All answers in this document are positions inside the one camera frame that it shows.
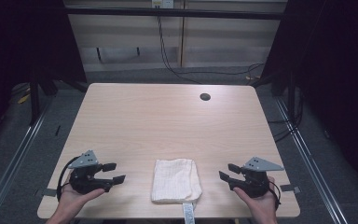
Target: electrical outlet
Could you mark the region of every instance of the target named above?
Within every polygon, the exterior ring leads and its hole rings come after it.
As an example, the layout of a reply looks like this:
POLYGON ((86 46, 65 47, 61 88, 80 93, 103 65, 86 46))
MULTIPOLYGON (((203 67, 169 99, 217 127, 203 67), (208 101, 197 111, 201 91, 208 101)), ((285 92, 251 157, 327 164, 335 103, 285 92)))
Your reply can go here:
POLYGON ((152 8, 162 8, 162 0, 152 0, 152 8))
POLYGON ((163 8, 173 8, 173 0, 162 0, 163 8))

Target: wrist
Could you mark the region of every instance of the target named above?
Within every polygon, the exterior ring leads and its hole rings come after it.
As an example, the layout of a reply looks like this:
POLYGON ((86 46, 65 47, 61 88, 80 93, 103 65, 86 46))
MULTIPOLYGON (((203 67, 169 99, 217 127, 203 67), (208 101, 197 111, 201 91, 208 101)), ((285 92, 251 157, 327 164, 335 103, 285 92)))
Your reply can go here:
POLYGON ((46 224, 68 224, 71 221, 71 218, 64 216, 57 211, 53 214, 51 218, 48 219, 46 224))

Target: cable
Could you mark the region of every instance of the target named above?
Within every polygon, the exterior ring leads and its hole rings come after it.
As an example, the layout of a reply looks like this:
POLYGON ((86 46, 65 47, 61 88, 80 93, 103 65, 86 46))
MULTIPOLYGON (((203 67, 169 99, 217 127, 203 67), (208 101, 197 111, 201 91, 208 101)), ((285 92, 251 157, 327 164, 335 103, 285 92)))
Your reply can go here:
POLYGON ((247 74, 249 73, 250 75, 250 72, 255 70, 257 67, 261 66, 261 65, 264 65, 265 63, 254 63, 254 64, 251 64, 249 65, 248 69, 246 71, 243 71, 243 72, 238 72, 238 73, 224 73, 224 72, 208 72, 208 71, 205 71, 205 72, 178 72, 178 71, 174 71, 172 68, 171 68, 171 65, 169 63, 169 60, 168 60, 168 56, 167 56, 167 52, 165 50, 165 44, 164 44, 164 37, 163 37, 163 34, 162 34, 162 25, 161 25, 161 17, 158 16, 158 31, 159 31, 159 41, 160 41, 160 51, 161 51, 161 58, 162 58, 162 61, 164 62, 164 65, 165 67, 171 71, 172 73, 174 73, 177 77, 179 78, 182 78, 182 79, 185 79, 187 81, 191 81, 191 82, 194 82, 194 83, 197 83, 197 84, 202 84, 196 80, 193 80, 193 79, 190 79, 190 78, 187 78, 187 77, 181 77, 179 75, 188 75, 188 74, 205 74, 205 73, 209 73, 209 74, 217 74, 217 75, 229 75, 229 76, 237 76, 237 75, 242 75, 242 74, 247 74))
POLYGON ((170 62, 168 61, 168 56, 167 56, 167 52, 165 51, 165 44, 164 44, 164 38, 162 35, 162 28, 161 28, 161 17, 157 16, 158 19, 158 31, 159 31, 159 42, 160 42, 160 50, 161 50, 161 57, 162 57, 162 61, 164 62, 165 67, 170 70, 174 75, 176 75, 177 77, 181 78, 181 79, 185 79, 187 81, 190 82, 194 82, 197 84, 202 84, 196 80, 187 78, 187 77, 181 77, 179 76, 175 71, 173 71, 173 69, 171 68, 170 62))
POLYGON ((68 161, 68 163, 66 163, 66 165, 63 167, 63 169, 61 171, 60 178, 58 179, 58 185, 57 185, 57 200, 58 201, 60 201, 60 198, 61 198, 61 195, 62 195, 62 187, 65 186, 65 184, 61 185, 63 174, 65 174, 66 168, 68 168, 69 164, 71 164, 77 158, 79 158, 79 157, 74 157, 73 159, 68 161))
MULTIPOLYGON (((300 125, 301 120, 302 120, 303 110, 304 110, 304 94, 303 94, 302 91, 300 91, 299 96, 300 96, 300 98, 299 98, 299 102, 298 102, 298 106, 297 106, 297 114, 295 116, 295 120, 292 120, 293 125, 294 125, 292 130, 289 130, 289 132, 287 132, 284 136, 280 137, 279 139, 275 139, 275 143, 278 143, 278 142, 282 141, 289 134, 291 134, 294 131, 296 131, 298 126, 300 125)), ((283 132, 275 134, 274 137, 276 137, 278 135, 281 135, 281 134, 283 134, 283 132)))

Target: black curtain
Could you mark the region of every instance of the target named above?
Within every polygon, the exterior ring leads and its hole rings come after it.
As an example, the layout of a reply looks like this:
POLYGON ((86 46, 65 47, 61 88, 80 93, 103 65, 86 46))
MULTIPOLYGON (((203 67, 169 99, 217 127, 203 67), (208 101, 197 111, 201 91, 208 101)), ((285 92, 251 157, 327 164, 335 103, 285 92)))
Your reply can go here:
POLYGON ((41 80, 87 81, 68 16, 45 13, 46 7, 63 2, 0 1, 0 118, 12 88, 29 82, 31 71, 41 80))

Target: black circular marker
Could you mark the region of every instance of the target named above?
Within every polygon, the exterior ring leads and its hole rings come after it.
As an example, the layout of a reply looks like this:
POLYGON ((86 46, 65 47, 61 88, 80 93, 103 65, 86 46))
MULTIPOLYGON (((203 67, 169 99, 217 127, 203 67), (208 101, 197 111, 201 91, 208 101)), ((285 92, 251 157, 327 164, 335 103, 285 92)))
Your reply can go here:
POLYGON ((209 100, 211 100, 211 95, 208 94, 208 93, 203 93, 203 94, 200 95, 200 98, 203 101, 209 101, 209 100))

